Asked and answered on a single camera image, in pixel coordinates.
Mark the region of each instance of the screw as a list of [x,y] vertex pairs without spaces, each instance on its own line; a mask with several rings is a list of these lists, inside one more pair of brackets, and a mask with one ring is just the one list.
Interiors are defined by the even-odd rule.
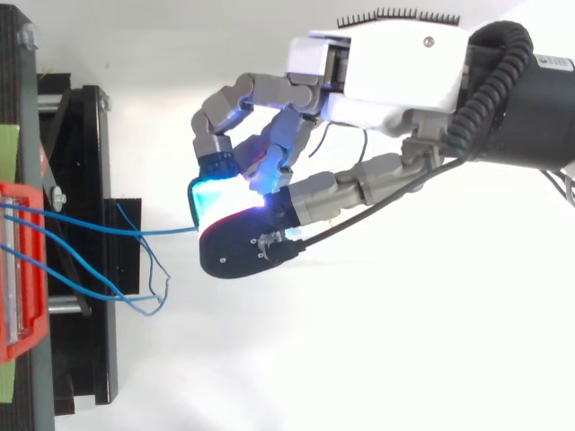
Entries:
[[111,111],[111,99],[110,96],[102,96],[100,98],[100,109],[104,112]]
[[428,36],[423,40],[423,46],[425,46],[425,48],[431,48],[433,45],[435,45],[435,39],[431,36]]
[[18,32],[18,42],[23,47],[30,51],[38,49],[36,41],[36,28],[31,22],[24,24],[22,29]]
[[62,207],[67,201],[68,199],[66,195],[62,193],[62,189],[60,187],[56,186],[52,189],[52,207],[54,208],[54,211],[57,213],[62,211]]

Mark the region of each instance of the black cylindrical motor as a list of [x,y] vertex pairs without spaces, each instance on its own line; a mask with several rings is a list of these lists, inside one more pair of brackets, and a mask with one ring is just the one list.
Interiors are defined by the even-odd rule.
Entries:
[[[500,62],[502,50],[470,47],[465,103]],[[475,160],[557,171],[575,161],[575,66],[532,56],[509,97],[473,141]]]

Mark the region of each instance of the coiled black cable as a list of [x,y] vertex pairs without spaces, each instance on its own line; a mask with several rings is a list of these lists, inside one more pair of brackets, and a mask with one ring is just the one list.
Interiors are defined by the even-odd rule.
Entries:
[[450,153],[469,160],[473,140],[482,123],[507,99],[509,91],[523,74],[533,56],[529,33],[516,22],[494,22],[479,29],[469,39],[470,45],[503,48],[499,64],[477,91],[455,113],[443,142]]

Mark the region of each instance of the black cable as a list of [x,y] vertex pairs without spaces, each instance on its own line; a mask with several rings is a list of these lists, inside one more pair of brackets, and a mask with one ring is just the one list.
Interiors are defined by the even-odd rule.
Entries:
[[478,153],[479,148],[472,150],[477,131],[507,99],[511,87],[518,82],[533,56],[529,33],[515,22],[486,25],[472,35],[469,44],[502,48],[503,56],[482,85],[457,110],[447,128],[443,139],[447,152],[465,159],[472,159]]
[[557,191],[558,191],[559,194],[562,196],[562,198],[567,199],[565,190],[563,190],[563,189],[561,188],[561,186],[560,186],[559,184],[557,184],[557,181],[555,181],[555,178],[552,177],[552,176],[549,174],[549,172],[547,172],[547,171],[540,171],[540,172],[545,176],[546,179],[548,179],[548,180],[553,184],[553,186],[557,189]]
[[351,227],[354,224],[365,220],[369,216],[375,214],[380,209],[387,207],[389,204],[393,203],[395,200],[401,198],[406,193],[413,191],[414,189],[418,188],[419,186],[422,186],[423,184],[425,184],[427,181],[431,180],[432,178],[435,178],[438,175],[441,175],[442,173],[451,171],[452,169],[454,169],[458,166],[461,166],[464,163],[465,163],[465,159],[455,159],[453,162],[449,162],[447,164],[444,164],[443,166],[439,166],[438,168],[434,169],[433,171],[429,171],[429,172],[425,173],[424,175],[421,175],[419,178],[413,180],[409,184],[396,190],[394,193],[389,195],[387,198],[385,198],[384,200],[382,200],[380,202],[377,202],[376,204],[374,204],[370,208],[366,209],[365,211],[363,211],[357,215],[354,215],[353,217],[349,218],[345,222],[341,222],[337,226],[334,226],[333,228],[328,229],[325,232],[319,233],[316,236],[312,236],[311,238],[308,238],[307,240],[303,241],[302,245],[304,246],[304,248],[306,248],[306,247],[317,244],[318,242],[321,242],[323,240],[326,240],[326,239],[332,237],[336,233],[339,233],[339,232],[347,229],[348,227]]
[[366,151],[367,151],[367,131],[365,129],[363,130],[363,148],[361,150],[361,155],[359,156],[359,162],[361,163],[363,162],[363,158],[366,156]]
[[320,143],[317,145],[317,147],[312,151],[311,154],[309,154],[309,159],[311,159],[312,157],[314,157],[315,153],[317,153],[319,151],[319,149],[322,147],[323,145],[323,141],[325,141],[325,137],[327,136],[327,131],[330,129],[330,127],[332,126],[333,123],[327,123],[327,126],[325,127],[325,129],[323,130],[323,136],[322,139],[320,140]]
[[[347,124],[339,124],[339,123],[335,123],[335,122],[329,122],[327,124],[327,126],[325,127],[325,129],[323,130],[323,135],[322,135],[322,139],[320,139],[319,144],[317,145],[317,147],[309,154],[308,158],[311,159],[312,157],[314,157],[315,153],[317,153],[319,151],[319,149],[322,147],[323,142],[325,142],[325,137],[327,136],[327,131],[329,130],[329,128],[332,125],[336,125],[336,126],[344,126],[344,127],[350,127]],[[365,129],[361,129],[363,131],[363,148],[361,149],[361,156],[359,157],[359,163],[363,162],[363,158],[366,156],[366,150],[367,150],[367,142],[368,142],[368,138],[367,138],[367,131]]]

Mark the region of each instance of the black metal bracket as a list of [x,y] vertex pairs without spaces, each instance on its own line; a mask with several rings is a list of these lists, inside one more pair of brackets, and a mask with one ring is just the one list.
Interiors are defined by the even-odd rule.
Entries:
[[[90,223],[129,229],[117,204],[139,228],[141,199],[113,199],[110,185],[108,120],[103,90],[97,86],[71,89],[70,75],[38,77],[39,96],[61,95],[56,109],[40,112],[40,136],[49,167],[44,172],[46,205],[53,207],[52,190],[66,195],[62,214]],[[71,224],[47,221],[92,266],[125,295],[139,293],[139,243],[133,238],[98,233]],[[110,295],[65,251],[47,242],[49,266],[94,292]],[[49,294],[70,295],[70,289],[49,278]],[[74,413],[74,397],[94,395],[96,404],[109,404],[118,394],[115,303],[90,297],[91,312],[50,315],[55,411]]]

